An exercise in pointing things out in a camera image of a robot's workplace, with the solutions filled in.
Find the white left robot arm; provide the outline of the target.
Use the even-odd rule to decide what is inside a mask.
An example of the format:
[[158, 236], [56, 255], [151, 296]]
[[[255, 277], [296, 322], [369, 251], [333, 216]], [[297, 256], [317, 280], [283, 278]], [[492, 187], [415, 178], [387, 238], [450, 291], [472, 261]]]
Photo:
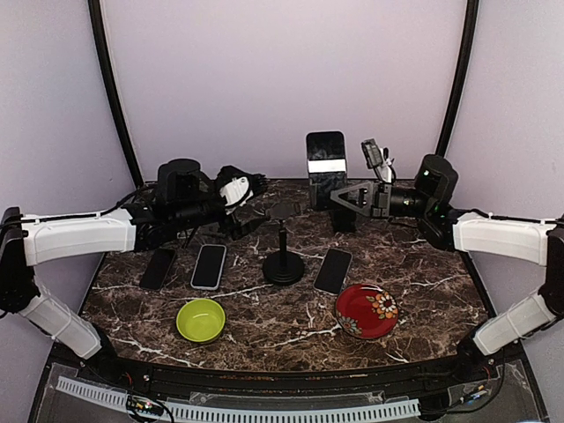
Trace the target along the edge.
[[210, 224], [238, 240], [263, 219], [242, 224], [235, 211], [267, 187], [262, 174], [224, 167], [214, 180], [183, 182], [181, 194], [171, 199], [154, 183], [148, 187], [154, 193], [151, 202], [137, 203], [127, 195], [105, 211], [39, 216], [11, 207], [1, 220], [1, 313], [23, 316], [90, 361], [89, 368], [105, 384], [116, 384], [124, 377], [124, 365], [108, 337], [37, 282], [35, 266], [72, 256], [151, 251]]

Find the black pole phone stand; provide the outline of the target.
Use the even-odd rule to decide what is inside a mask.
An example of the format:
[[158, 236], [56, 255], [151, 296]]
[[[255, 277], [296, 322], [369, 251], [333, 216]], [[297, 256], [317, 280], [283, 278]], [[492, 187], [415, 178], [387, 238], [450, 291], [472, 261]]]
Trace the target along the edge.
[[287, 249], [286, 221], [301, 213], [298, 203], [278, 203], [270, 208], [270, 218], [278, 222], [278, 250], [263, 261], [263, 277], [275, 286], [290, 286], [299, 282], [305, 272], [302, 258]]

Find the black phone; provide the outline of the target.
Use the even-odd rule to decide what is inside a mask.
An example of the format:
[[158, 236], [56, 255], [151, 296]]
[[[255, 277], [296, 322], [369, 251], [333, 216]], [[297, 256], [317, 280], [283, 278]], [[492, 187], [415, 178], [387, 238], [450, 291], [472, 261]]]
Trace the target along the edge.
[[337, 205], [330, 193], [347, 182], [345, 136], [341, 131], [310, 132], [306, 135], [309, 198], [317, 211]]

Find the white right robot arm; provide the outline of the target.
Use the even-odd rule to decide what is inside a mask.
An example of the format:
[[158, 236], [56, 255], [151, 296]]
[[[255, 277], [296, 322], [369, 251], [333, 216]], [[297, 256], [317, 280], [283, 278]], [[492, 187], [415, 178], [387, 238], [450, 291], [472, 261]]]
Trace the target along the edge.
[[418, 182], [412, 189], [362, 182], [333, 190], [330, 200], [368, 218], [414, 218], [419, 233], [435, 249], [516, 266], [503, 273], [517, 277], [517, 292], [506, 310], [497, 309], [456, 347], [449, 373], [458, 382], [468, 382], [504, 347], [562, 321], [563, 220], [457, 209], [449, 203], [452, 191], [450, 182]]

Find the lavender phone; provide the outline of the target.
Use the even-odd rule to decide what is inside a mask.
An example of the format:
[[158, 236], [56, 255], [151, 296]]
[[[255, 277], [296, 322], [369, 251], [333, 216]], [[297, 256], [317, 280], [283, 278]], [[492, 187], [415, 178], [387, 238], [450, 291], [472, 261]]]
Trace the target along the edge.
[[197, 290], [216, 291], [219, 288], [226, 260], [226, 246], [203, 245], [197, 256], [190, 287]]

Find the purple phone dark screen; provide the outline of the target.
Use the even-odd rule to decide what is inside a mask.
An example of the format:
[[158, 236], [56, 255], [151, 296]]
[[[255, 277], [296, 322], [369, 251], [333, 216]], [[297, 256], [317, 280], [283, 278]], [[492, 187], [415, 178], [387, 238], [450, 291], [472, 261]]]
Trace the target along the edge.
[[167, 279], [175, 258], [176, 251], [173, 249], [157, 249], [140, 279], [139, 287], [149, 291], [159, 291]]

